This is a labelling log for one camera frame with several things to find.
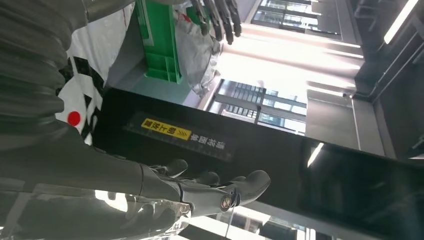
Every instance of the yellow warning label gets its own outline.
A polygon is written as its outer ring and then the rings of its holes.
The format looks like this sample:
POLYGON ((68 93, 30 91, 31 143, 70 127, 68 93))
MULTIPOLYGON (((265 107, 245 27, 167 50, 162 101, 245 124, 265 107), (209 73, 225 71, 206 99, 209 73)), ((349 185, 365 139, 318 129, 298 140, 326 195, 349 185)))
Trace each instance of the yellow warning label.
POLYGON ((181 127, 177 127, 177 126, 172 126, 160 121, 156 121, 150 118, 146 118, 143 122, 143 124, 141 125, 142 128, 145 129, 150 129, 153 130, 155 132, 159 132, 161 134, 166 134, 169 136, 173 136, 179 139, 184 139, 184 140, 189 140, 190 135, 192 134, 192 131, 181 128, 181 127))

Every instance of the fluorescent light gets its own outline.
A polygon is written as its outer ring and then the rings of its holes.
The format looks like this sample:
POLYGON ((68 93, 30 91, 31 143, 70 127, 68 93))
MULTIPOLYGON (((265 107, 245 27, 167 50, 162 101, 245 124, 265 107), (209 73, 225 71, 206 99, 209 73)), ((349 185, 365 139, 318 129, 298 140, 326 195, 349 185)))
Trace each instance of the fluorescent light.
POLYGON ((399 13, 399 16, 397 16, 396 20, 394 20, 393 25, 391 25, 390 29, 387 31, 386 35, 384 36, 384 41, 386 44, 389 44, 390 41, 392 41, 393 37, 398 32, 399 28, 405 22, 408 15, 411 13, 412 9, 415 7, 417 3, 418 3, 418 0, 409 0, 405 4, 402 11, 400 11, 399 13))
POLYGON ((315 148, 315 150, 313 151, 312 155, 310 156, 309 160, 307 161, 307 167, 309 168, 309 166, 315 161, 315 159, 317 158, 318 154, 321 151, 321 148, 323 148, 324 143, 320 142, 318 144, 318 146, 315 148))
POLYGON ((343 92, 331 91, 331 90, 327 90, 327 89, 323 89, 323 88, 319 88, 319 87, 314 87, 314 86, 307 86, 307 88, 309 90, 320 92, 320 93, 323 93, 323 94, 331 94, 331 95, 335 95, 335 96, 339 96, 339 97, 344 96, 343 92))

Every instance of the green plastic crate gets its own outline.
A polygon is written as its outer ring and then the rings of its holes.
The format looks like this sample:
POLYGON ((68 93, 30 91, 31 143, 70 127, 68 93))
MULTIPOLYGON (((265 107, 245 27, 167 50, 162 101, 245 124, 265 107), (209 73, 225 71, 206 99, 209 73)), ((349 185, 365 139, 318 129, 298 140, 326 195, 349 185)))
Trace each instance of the green plastic crate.
POLYGON ((172 6, 152 0, 136 0, 135 10, 147 60, 145 75, 181 83, 172 6))

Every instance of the building window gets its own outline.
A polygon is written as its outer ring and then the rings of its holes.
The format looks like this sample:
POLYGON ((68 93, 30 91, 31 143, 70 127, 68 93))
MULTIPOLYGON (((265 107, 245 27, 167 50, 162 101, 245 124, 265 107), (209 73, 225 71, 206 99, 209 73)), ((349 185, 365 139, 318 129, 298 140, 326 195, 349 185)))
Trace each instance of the building window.
POLYGON ((223 79, 208 111, 304 136, 307 96, 223 79))
POLYGON ((289 30, 299 33, 324 35, 339 38, 339 32, 328 32, 319 29, 318 16, 312 11, 312 2, 308 0, 262 0, 251 20, 252 24, 289 30))

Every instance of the transparent plastic object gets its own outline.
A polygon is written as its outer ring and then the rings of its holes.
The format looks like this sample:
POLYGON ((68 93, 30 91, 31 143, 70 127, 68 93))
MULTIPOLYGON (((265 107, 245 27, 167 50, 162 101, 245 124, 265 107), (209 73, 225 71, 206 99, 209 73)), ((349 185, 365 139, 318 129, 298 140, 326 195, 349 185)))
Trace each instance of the transparent plastic object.
POLYGON ((0 240, 162 239, 179 234, 190 216, 187 204, 124 193, 45 184, 30 193, 0 189, 0 240))

